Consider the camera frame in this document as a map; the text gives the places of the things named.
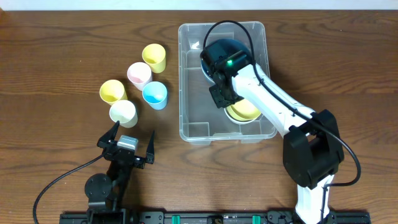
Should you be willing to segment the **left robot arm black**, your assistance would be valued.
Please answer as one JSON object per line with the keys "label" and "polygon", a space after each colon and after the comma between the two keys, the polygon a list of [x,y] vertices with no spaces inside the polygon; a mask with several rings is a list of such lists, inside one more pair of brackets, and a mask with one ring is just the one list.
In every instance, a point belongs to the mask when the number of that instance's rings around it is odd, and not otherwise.
{"label": "left robot arm black", "polygon": [[97,142],[102,148],[102,157],[110,161],[107,173],[91,176],[85,184],[88,197],[86,218],[82,223],[139,223],[139,216],[126,208],[121,202],[134,168],[143,169],[155,160],[154,136],[152,133],[144,157],[136,155],[138,139],[122,135],[115,140],[119,122],[103,134]]}

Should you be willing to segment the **blue cup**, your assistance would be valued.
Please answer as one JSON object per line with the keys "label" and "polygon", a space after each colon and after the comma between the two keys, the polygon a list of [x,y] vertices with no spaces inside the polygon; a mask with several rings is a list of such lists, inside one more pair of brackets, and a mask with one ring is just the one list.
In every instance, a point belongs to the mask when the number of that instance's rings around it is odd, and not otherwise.
{"label": "blue cup", "polygon": [[150,82],[142,91],[142,97],[155,110],[162,110],[167,106],[168,91],[161,82]]}

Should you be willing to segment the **cream white cup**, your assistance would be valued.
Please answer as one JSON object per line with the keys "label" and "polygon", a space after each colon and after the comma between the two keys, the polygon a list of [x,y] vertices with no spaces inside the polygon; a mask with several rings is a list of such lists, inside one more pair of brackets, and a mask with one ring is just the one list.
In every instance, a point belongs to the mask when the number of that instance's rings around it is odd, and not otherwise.
{"label": "cream white cup", "polygon": [[132,128],[137,124],[138,116],[135,105],[128,100],[115,102],[109,109],[109,117],[124,128]]}

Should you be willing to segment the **yellow cup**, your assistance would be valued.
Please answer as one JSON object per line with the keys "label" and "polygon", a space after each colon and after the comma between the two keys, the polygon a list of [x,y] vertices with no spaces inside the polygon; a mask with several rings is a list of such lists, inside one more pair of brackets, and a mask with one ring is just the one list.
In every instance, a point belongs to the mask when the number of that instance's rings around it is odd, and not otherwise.
{"label": "yellow cup", "polygon": [[162,73],[166,67],[166,51],[160,44],[149,44],[142,51],[142,59],[154,73]]}
{"label": "yellow cup", "polygon": [[127,100],[124,85],[119,80],[108,80],[99,89],[100,98],[109,105],[120,100]]}

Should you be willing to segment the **yellow small bowl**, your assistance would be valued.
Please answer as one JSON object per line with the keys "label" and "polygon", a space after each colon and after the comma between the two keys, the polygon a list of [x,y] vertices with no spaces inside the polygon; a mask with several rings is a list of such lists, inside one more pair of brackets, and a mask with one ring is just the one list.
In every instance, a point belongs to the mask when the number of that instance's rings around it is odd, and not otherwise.
{"label": "yellow small bowl", "polygon": [[243,99],[225,108],[228,116],[241,123],[257,119],[262,113],[248,100]]}

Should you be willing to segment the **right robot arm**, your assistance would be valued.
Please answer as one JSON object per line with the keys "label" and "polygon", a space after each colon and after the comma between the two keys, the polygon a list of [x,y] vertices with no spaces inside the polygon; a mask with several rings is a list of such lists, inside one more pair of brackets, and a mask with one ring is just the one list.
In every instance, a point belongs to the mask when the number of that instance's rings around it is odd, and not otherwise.
{"label": "right robot arm", "polygon": [[304,223],[320,223],[328,214],[327,187],[332,183],[343,149],[335,117],[294,100],[255,62],[254,49],[237,40],[220,39],[200,54],[209,91],[219,108],[242,100],[252,103],[283,138],[283,163],[298,185],[295,212]]}

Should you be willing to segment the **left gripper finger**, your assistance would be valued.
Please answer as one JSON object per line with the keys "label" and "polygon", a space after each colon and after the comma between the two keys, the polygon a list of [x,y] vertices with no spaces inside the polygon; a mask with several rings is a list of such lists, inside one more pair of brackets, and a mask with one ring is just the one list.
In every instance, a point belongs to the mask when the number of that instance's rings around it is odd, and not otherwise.
{"label": "left gripper finger", "polygon": [[155,131],[152,132],[149,143],[147,145],[146,163],[148,164],[153,164],[155,159],[154,137],[155,137]]}
{"label": "left gripper finger", "polygon": [[108,148],[112,146],[118,132],[119,125],[119,121],[115,122],[113,127],[98,139],[97,146],[100,148]]}

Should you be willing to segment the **white small bowl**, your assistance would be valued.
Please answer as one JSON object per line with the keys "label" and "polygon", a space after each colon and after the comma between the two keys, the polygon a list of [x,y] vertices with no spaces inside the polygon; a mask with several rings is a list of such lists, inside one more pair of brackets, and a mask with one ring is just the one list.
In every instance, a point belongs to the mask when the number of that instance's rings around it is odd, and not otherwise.
{"label": "white small bowl", "polygon": [[252,118],[245,118],[242,117],[240,115],[238,115],[234,110],[229,110],[227,108],[224,109],[224,113],[226,114],[227,118],[235,123],[235,124],[239,124],[239,125],[244,125],[244,124],[249,124],[253,121],[255,121],[256,119],[258,119],[258,117],[260,117],[261,113],[255,114],[254,117]]}

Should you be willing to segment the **pink cup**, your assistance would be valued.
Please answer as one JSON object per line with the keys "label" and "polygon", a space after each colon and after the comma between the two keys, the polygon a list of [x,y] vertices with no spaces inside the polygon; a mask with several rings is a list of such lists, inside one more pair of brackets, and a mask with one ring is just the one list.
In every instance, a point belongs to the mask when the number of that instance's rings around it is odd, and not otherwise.
{"label": "pink cup", "polygon": [[144,62],[136,62],[127,70],[127,78],[140,91],[152,81],[152,70]]}

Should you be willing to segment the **dark blue bowl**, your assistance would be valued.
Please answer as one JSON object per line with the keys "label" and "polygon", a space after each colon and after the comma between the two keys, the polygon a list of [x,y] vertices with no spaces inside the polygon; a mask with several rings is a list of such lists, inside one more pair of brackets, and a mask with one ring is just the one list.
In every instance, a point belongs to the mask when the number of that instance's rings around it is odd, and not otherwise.
{"label": "dark blue bowl", "polygon": [[240,69],[252,64],[249,49],[233,39],[213,41],[203,49],[200,58],[204,74],[211,79],[216,72],[235,77]]}

